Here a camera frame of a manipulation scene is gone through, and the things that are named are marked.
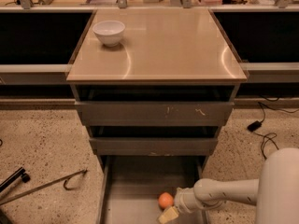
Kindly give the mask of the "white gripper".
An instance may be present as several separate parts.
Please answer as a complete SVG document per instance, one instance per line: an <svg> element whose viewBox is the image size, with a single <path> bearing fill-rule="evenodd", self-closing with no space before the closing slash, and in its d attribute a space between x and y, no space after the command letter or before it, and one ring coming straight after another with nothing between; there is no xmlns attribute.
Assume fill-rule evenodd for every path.
<svg viewBox="0 0 299 224"><path fill-rule="evenodd" d="M198 210L204 210L205 208L205 205L195 197L194 188L177 188L174 206L165 208L159 215L157 221L160 224L167 224L177 219L179 213L190 214Z"/></svg>

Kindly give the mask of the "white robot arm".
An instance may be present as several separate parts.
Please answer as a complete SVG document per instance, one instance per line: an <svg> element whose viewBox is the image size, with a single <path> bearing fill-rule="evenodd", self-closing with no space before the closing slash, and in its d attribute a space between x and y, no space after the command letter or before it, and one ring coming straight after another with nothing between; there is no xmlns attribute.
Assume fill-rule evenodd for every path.
<svg viewBox="0 0 299 224"><path fill-rule="evenodd" d="M202 178L191 188L178 188L174 204L165 208L157 222L174 224L183 214L216 209L226 201L254 205L255 224L299 224L299 149L272 153L257 179Z"/></svg>

